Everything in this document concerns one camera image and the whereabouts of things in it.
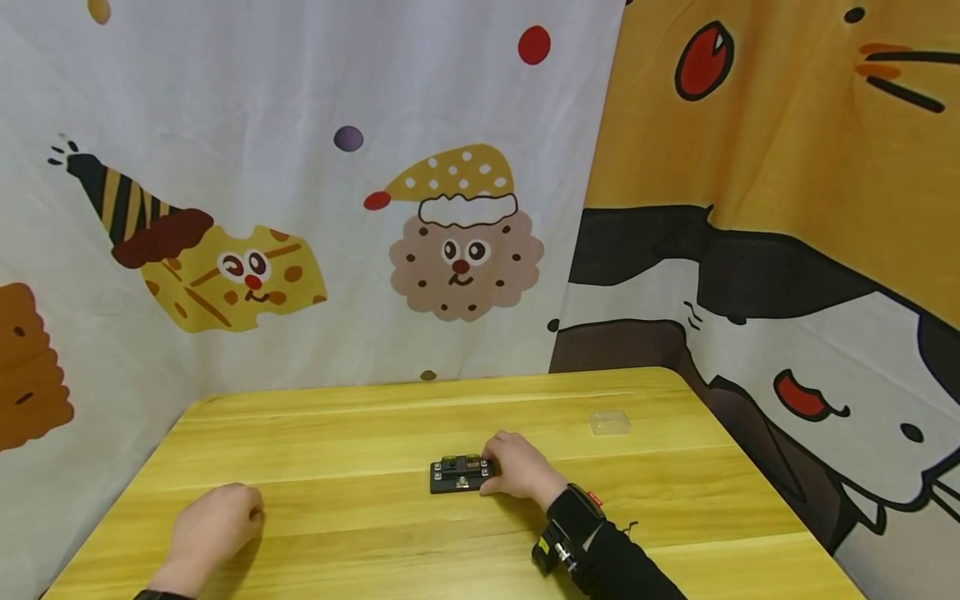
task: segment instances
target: yellow wooden table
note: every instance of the yellow wooden table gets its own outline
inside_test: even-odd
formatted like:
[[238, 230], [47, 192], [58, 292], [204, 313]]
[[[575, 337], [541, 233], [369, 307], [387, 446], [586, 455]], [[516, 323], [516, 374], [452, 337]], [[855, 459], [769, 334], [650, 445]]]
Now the yellow wooden table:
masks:
[[[626, 436], [594, 437], [620, 410]], [[523, 433], [593, 490], [690, 600], [862, 596], [674, 373], [582, 372], [213, 397], [188, 410], [47, 600], [127, 600], [150, 579], [174, 515], [233, 481], [263, 491], [263, 540], [215, 598], [576, 598], [542, 578], [531, 502], [430, 495], [428, 467]]]

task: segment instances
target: yellow polka dot hat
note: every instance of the yellow polka dot hat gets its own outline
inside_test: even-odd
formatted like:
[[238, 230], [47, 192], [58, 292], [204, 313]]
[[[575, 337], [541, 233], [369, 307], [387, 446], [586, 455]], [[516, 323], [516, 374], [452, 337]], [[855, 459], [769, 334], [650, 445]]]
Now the yellow polka dot hat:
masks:
[[493, 224], [516, 213], [514, 176], [488, 144], [447, 150], [412, 165], [364, 201], [367, 210], [390, 202], [420, 203], [425, 223], [463, 228]]

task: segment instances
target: fist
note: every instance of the fist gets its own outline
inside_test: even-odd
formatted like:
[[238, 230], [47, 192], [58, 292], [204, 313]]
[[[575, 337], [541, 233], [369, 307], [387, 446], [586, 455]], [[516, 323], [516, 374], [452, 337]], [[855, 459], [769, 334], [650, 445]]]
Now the fist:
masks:
[[205, 493], [177, 515], [166, 563], [150, 589], [196, 598], [213, 572], [262, 529], [256, 488], [231, 483]]
[[566, 478], [518, 433], [496, 432], [481, 456], [493, 458], [500, 474], [484, 482], [480, 495], [502, 492], [514, 498], [532, 498], [546, 511], [566, 490]]

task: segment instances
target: purple dot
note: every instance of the purple dot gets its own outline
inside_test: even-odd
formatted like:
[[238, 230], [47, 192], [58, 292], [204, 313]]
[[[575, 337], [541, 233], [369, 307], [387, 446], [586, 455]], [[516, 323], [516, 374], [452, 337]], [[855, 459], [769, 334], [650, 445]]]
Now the purple dot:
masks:
[[345, 125], [334, 133], [333, 144], [344, 152], [356, 152], [363, 146], [363, 134], [352, 125]]

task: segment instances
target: fabric backdrop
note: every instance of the fabric backdrop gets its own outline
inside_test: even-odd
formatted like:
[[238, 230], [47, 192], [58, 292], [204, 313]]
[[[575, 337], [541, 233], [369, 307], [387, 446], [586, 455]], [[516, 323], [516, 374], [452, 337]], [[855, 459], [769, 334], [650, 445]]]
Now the fabric backdrop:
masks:
[[547, 370], [622, 0], [0, 7], [3, 598], [203, 396]]
[[551, 371], [677, 370], [870, 598], [955, 597], [960, 7], [627, 4]]

